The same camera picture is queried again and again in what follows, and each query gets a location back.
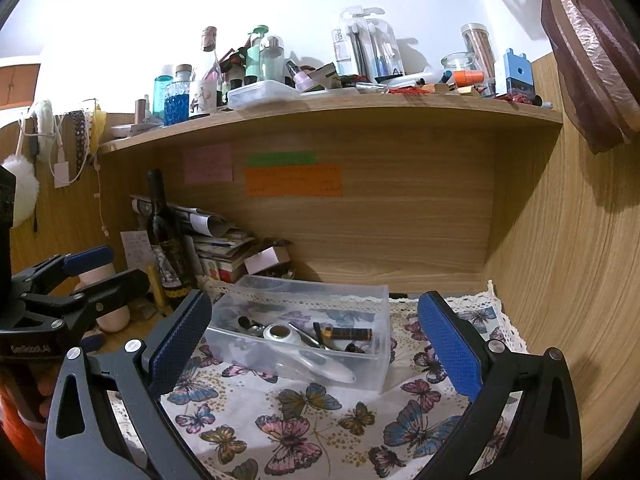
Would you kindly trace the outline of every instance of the wooden cabinet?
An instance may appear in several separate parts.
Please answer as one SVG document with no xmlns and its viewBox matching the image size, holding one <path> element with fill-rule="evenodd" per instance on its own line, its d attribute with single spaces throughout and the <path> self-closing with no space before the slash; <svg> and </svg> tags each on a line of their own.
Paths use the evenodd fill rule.
<svg viewBox="0 0 640 480">
<path fill-rule="evenodd" d="M 39 71 L 39 64 L 0 67 L 0 110 L 31 106 Z"/>
</svg>

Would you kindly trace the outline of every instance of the wooden shelf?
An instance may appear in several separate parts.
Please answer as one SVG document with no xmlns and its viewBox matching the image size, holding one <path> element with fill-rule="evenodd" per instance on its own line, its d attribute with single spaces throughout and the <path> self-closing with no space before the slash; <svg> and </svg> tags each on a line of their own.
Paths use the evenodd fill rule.
<svg viewBox="0 0 640 480">
<path fill-rule="evenodd" d="M 100 153 L 117 152 L 149 144 L 165 148 L 199 144 L 244 134 L 275 132 L 283 128 L 305 130 L 344 127 L 380 128 L 395 125 L 419 128 L 447 127 L 504 131 L 556 128 L 562 114 L 554 110 L 505 101 L 455 95 L 403 96 L 359 95 L 349 98 L 311 98 L 222 112 L 206 118 L 174 124 L 127 139 L 106 142 Z"/>
</svg>

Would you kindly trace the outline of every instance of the silver screw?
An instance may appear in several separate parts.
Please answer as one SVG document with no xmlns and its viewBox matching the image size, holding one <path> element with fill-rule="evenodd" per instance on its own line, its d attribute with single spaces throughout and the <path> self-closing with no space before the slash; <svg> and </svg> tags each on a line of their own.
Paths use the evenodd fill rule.
<svg viewBox="0 0 640 480">
<path fill-rule="evenodd" d="M 77 346 L 74 346 L 73 348 L 70 348 L 69 351 L 66 353 L 66 358 L 75 359 L 80 355 L 80 353 L 81 353 L 81 350 Z"/>
<path fill-rule="evenodd" d="M 562 352 L 558 348 L 551 347 L 548 351 L 549 351 L 549 357 L 551 357 L 553 360 L 555 361 L 562 360 Z"/>
<path fill-rule="evenodd" d="M 504 352 L 504 343 L 497 339 L 491 339 L 491 341 L 489 341 L 489 350 L 494 354 L 501 354 Z"/>
<path fill-rule="evenodd" d="M 142 347 L 142 341 L 140 339 L 131 339 L 124 344 L 124 349 L 127 352 L 137 352 Z"/>
</svg>

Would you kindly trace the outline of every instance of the brown curtain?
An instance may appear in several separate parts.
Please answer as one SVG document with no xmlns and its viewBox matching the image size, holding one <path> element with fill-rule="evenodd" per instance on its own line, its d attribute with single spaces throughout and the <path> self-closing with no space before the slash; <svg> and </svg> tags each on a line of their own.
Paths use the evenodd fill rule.
<svg viewBox="0 0 640 480">
<path fill-rule="evenodd" d="M 609 0 L 542 0 L 564 110 L 593 153 L 640 132 L 640 50 Z"/>
</svg>

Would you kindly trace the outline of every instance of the green sticky note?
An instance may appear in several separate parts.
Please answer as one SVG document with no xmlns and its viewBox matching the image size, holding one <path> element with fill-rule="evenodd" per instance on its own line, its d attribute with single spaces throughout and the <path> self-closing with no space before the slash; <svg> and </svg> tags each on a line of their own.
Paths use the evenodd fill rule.
<svg viewBox="0 0 640 480">
<path fill-rule="evenodd" d="M 309 166 L 316 163 L 314 152 L 268 152 L 252 153 L 249 168 L 268 168 L 271 166 Z"/>
</svg>

